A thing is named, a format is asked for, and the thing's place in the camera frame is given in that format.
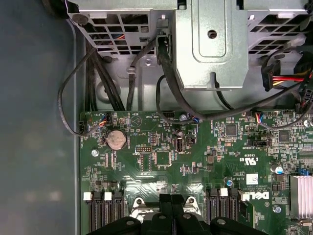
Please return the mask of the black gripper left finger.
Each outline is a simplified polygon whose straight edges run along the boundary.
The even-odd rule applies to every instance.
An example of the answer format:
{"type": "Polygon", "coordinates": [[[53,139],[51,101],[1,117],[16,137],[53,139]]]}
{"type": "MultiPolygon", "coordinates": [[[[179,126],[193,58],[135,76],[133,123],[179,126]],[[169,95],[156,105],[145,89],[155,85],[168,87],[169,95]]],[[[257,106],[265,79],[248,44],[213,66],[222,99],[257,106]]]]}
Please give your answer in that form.
{"type": "Polygon", "coordinates": [[[126,216],[104,225],[90,235],[170,235],[173,231],[173,200],[169,194],[159,197],[159,212],[150,213],[143,222],[126,216]]]}

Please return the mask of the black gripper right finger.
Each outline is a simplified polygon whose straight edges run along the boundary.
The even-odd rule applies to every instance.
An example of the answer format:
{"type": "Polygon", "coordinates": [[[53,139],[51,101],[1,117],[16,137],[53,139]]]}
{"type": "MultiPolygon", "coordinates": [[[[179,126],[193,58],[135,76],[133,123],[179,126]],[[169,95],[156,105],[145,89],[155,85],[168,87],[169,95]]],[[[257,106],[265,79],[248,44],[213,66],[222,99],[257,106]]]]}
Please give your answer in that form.
{"type": "Polygon", "coordinates": [[[206,205],[208,223],[196,215],[183,210],[184,198],[172,195],[172,210],[179,235],[264,235],[265,232],[238,221],[239,202],[237,196],[209,197],[206,205]]]}

